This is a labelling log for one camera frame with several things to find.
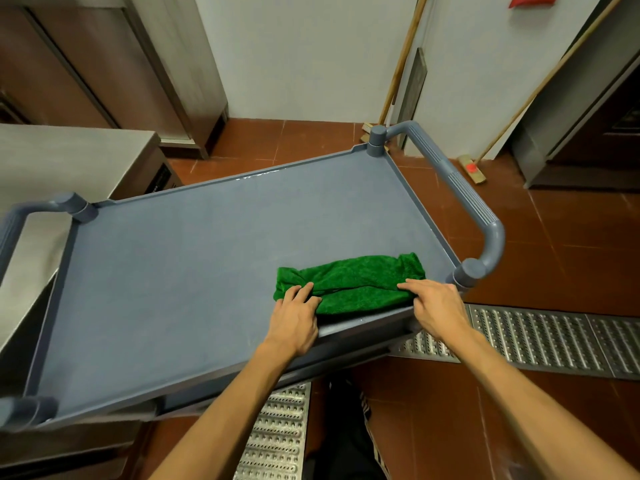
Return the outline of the stainless steel counter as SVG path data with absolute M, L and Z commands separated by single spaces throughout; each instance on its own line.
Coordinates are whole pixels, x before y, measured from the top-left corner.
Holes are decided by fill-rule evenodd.
M 0 224 L 12 206 L 75 192 L 89 202 L 183 186 L 155 132 L 0 124 Z M 0 284 L 0 353 L 58 270 L 71 218 L 28 217 Z

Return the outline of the green microfibre cloth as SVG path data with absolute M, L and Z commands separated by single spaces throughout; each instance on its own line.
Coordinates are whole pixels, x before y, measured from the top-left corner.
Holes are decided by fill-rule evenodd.
M 313 282 L 313 295 L 323 298 L 317 315 L 371 314 L 412 304 L 413 294 L 397 288 L 407 278 L 426 278 L 415 253 L 349 258 L 305 269 L 279 267 L 273 299 L 283 298 L 295 285 Z

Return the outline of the long metal drain grate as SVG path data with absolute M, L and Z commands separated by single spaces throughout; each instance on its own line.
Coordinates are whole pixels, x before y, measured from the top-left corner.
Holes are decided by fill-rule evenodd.
M 640 319 L 468 303 L 468 319 L 522 370 L 640 381 Z

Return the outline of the grey plastic utility cart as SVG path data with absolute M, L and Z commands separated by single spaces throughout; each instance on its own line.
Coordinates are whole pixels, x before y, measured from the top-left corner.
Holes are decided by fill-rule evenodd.
M 406 134 L 484 234 L 460 261 L 385 151 Z M 498 265 L 499 218 L 414 121 L 273 169 L 119 201 L 22 203 L 0 224 L 0 283 L 28 216 L 70 217 L 21 395 L 0 431 L 98 420 L 151 400 L 158 417 L 217 395 L 263 339 L 279 266 L 414 252 L 461 294 Z

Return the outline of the grey metal door frame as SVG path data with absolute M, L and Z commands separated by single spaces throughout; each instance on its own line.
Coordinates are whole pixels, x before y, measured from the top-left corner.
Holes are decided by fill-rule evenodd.
M 640 193 L 640 0 L 598 14 L 510 138 L 524 188 Z

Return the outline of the dark flat board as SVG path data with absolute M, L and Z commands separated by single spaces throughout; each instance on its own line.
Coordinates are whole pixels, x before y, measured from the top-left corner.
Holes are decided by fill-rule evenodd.
M 396 124 L 411 121 L 414 118 L 427 74 L 428 67 L 424 50 L 422 47 L 418 47 L 415 51 Z

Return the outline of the person's left hand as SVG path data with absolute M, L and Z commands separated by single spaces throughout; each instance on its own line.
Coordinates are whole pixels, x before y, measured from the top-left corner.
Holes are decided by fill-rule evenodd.
M 305 312 L 305 302 L 314 296 L 313 282 L 295 286 L 300 287 L 297 304 L 282 306 L 283 298 L 277 300 L 263 341 L 263 345 L 288 360 L 306 354 L 319 333 L 317 317 Z

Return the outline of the short metal drain grate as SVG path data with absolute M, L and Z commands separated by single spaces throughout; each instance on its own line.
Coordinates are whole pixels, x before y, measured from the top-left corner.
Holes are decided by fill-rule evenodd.
M 233 480 L 302 480 L 310 397 L 310 382 L 268 397 Z

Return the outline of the person's left forearm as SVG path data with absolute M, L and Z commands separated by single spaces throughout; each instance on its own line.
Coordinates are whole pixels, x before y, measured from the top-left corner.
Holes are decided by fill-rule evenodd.
M 261 408 L 299 352 L 290 340 L 265 340 L 149 480 L 231 480 Z

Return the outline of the wooden handled broom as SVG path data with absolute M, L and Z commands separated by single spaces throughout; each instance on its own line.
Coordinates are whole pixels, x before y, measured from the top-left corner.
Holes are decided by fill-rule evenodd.
M 418 30 L 420 21 L 422 19 L 422 15 L 424 13 L 424 9 L 427 4 L 427 1 L 428 0 L 417 0 L 417 4 L 412 15 L 411 23 L 405 35 L 401 53 L 397 60 L 396 68 L 388 88 L 385 102 L 383 104 L 382 111 L 378 118 L 378 122 L 377 122 L 378 125 L 385 125 L 385 122 L 390 112 L 390 108 L 393 104 L 395 104 L 397 92 L 399 90 L 399 85 L 401 83 L 401 78 L 404 72 L 405 63 L 409 56 L 410 49 L 413 44 L 413 40 Z
M 610 15 L 613 10 L 621 3 L 622 0 L 608 0 L 603 8 L 595 8 L 595 16 L 590 16 L 579 31 L 577 37 L 572 41 L 567 51 L 560 58 L 560 60 L 554 65 L 551 71 L 545 76 L 545 78 L 537 85 L 532 94 L 528 96 L 522 106 L 514 113 L 514 115 L 508 120 L 507 124 L 500 130 L 500 132 L 492 138 L 485 149 L 475 159 L 461 155 L 458 157 L 458 163 L 460 163 L 464 173 L 468 176 L 474 185 L 481 185 L 486 182 L 486 177 L 478 167 L 479 163 L 489 154 L 489 152 L 496 147 L 500 140 L 510 135 L 510 129 L 515 128 L 517 122 L 522 118 L 526 110 L 533 103 L 535 98 L 542 92 L 542 90 L 549 84 L 549 82 L 556 76 L 556 74 L 564 67 L 564 65 L 571 59 L 576 51 L 585 43 L 585 41 L 597 30 L 604 19 Z

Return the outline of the person's black trousers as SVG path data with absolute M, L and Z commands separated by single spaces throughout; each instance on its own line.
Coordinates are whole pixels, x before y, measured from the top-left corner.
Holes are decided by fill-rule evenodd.
M 329 375 L 326 435 L 303 464 L 302 480 L 391 480 L 369 428 L 371 407 L 350 371 Z

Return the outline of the stainless steel cabinet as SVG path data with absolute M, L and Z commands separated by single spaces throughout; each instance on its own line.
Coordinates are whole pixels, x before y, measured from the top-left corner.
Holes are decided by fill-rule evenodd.
M 206 160 L 227 120 L 196 0 L 0 0 L 0 123 L 153 131 Z

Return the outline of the person's right forearm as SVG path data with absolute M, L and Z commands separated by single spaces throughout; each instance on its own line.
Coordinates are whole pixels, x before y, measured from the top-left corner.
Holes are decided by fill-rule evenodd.
M 498 404 L 548 480 L 640 480 L 640 472 L 468 325 L 441 338 Z

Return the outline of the person's right hand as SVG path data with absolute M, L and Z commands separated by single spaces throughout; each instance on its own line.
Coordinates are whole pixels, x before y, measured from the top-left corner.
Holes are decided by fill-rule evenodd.
M 432 280 L 398 283 L 397 288 L 414 294 L 414 316 L 430 335 L 448 346 L 473 332 L 457 288 Z

